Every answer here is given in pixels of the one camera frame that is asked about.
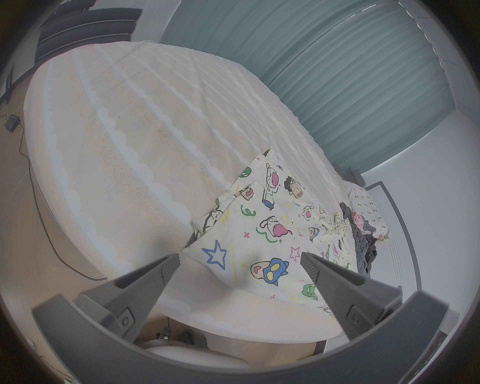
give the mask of blue star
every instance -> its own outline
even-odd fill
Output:
[[[204,251],[208,256],[209,259],[207,260],[207,263],[209,264],[218,264],[220,268],[225,270],[225,256],[227,255],[227,250],[222,249],[220,247],[220,243],[218,240],[215,240],[215,248],[214,249],[207,249],[207,248],[202,248],[202,251]]]

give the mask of folded blanket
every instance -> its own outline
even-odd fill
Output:
[[[348,220],[321,202],[270,150],[259,155],[204,217],[183,252],[226,284],[271,300],[328,307],[300,265],[311,252],[356,270],[345,246]]]
[[[361,230],[355,224],[352,210],[347,207],[345,203],[340,203],[340,208],[343,212],[343,218],[348,219],[352,227],[358,273],[367,276],[372,267],[372,262],[375,260],[375,257],[377,257],[377,249],[375,247],[377,238],[370,234],[362,234]]]

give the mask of curtain fold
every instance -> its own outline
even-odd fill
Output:
[[[381,164],[455,108],[430,42],[397,1],[182,0],[161,43],[242,64],[343,170]]]

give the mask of bed sheet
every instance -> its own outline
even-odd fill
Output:
[[[192,219],[269,148],[329,216],[348,201],[321,148],[278,97],[241,65],[210,54],[153,42],[76,48],[36,71],[24,115],[53,215],[109,278],[180,252]],[[346,245],[355,247],[351,233]],[[184,254],[180,261],[156,305],[178,321],[273,343],[341,332],[321,309],[257,297]]]

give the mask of floor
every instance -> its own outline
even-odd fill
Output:
[[[30,83],[26,79],[12,94],[8,104],[0,106],[0,115],[20,116]],[[2,125],[5,117],[0,119]],[[31,309],[61,293],[74,299],[80,292],[98,286],[64,266],[56,257],[41,225],[33,199],[28,162],[19,153],[22,127],[13,133],[0,128],[0,295],[6,309],[24,338],[35,346],[35,352],[60,378],[70,378],[67,369],[47,346],[31,315]],[[25,141],[22,151],[25,152]],[[58,226],[35,186],[40,214],[59,256],[73,268],[93,278],[98,272],[76,249]],[[163,330],[167,319],[160,313],[150,314],[139,338],[150,340]],[[170,320],[171,337],[187,329]],[[313,354],[315,343],[268,344],[217,335],[207,335],[213,350],[246,360],[251,368],[271,367],[297,361]]]

